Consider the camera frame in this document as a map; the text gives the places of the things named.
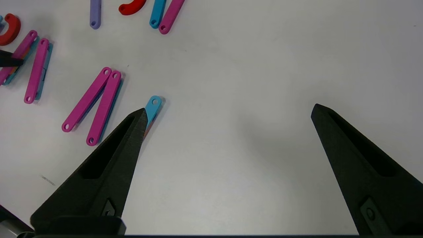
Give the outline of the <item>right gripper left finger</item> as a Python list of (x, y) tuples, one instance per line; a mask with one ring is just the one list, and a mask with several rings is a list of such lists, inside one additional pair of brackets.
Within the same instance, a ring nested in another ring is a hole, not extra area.
[(147, 128), (144, 108), (130, 113), (31, 215), (36, 236), (118, 236)]

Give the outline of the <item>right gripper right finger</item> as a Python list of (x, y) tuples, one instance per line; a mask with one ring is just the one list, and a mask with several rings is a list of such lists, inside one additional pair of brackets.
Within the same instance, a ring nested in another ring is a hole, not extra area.
[(421, 236), (423, 185), (329, 107), (311, 119), (361, 236)]

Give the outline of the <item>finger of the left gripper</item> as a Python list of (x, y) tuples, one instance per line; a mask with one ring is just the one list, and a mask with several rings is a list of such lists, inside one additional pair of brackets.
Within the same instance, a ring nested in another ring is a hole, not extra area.
[(0, 67), (19, 67), (23, 65), (23, 59), (12, 57), (12, 53), (0, 50)]

